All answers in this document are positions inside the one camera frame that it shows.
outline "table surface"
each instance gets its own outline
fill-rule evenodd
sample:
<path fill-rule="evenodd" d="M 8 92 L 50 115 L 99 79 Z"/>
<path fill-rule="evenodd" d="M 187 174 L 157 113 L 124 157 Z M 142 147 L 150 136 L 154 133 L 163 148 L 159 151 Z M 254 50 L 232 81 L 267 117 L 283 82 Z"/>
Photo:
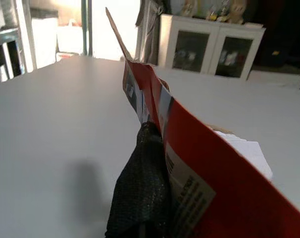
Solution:
<path fill-rule="evenodd" d="M 123 69 L 73 57 L 0 84 L 0 238 L 103 237 L 140 127 Z M 156 71 L 200 120 L 258 141 L 300 209 L 300 90 Z"/>

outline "figurine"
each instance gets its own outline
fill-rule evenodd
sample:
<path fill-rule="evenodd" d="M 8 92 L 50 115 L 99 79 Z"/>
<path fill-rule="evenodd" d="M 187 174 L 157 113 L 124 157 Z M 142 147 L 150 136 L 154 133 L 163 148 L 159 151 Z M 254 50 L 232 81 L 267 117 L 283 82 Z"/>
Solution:
<path fill-rule="evenodd" d="M 207 11 L 206 20 L 215 21 L 217 19 L 216 6 L 212 5 Z"/>
<path fill-rule="evenodd" d="M 185 0 L 184 6 L 182 7 L 181 16 L 192 17 L 197 10 L 197 5 L 195 0 Z"/>
<path fill-rule="evenodd" d="M 224 64 L 226 66 L 235 65 L 237 55 L 238 55 L 238 52 L 232 52 L 231 54 L 228 54 L 227 57 L 226 57 L 226 59 L 225 59 Z"/>
<path fill-rule="evenodd" d="M 218 18 L 217 18 L 217 21 L 219 22 L 225 22 L 228 20 L 228 3 L 229 3 L 229 0 L 223 0 L 221 2 L 221 9 L 219 10 L 218 12 Z"/>
<path fill-rule="evenodd" d="M 228 15 L 229 23 L 242 24 L 244 19 L 242 17 L 246 10 L 246 0 L 232 0 L 230 6 L 230 13 Z"/>

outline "cabinet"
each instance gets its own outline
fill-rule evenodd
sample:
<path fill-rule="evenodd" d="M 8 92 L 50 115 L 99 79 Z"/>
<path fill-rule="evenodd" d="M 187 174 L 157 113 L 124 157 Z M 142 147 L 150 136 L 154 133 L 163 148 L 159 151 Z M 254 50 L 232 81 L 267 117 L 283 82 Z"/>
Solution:
<path fill-rule="evenodd" d="M 159 66 L 246 80 L 264 30 L 163 14 Z"/>
<path fill-rule="evenodd" d="M 18 28 L 0 30 L 0 65 L 9 79 L 25 73 L 25 58 Z"/>

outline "wall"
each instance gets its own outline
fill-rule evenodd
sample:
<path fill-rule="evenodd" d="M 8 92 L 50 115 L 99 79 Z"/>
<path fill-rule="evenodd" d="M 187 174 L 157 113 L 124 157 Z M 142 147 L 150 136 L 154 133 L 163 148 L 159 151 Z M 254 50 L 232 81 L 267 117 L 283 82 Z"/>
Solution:
<path fill-rule="evenodd" d="M 59 25 L 67 25 L 70 19 L 81 23 L 81 0 L 30 0 L 30 7 L 57 10 Z"/>

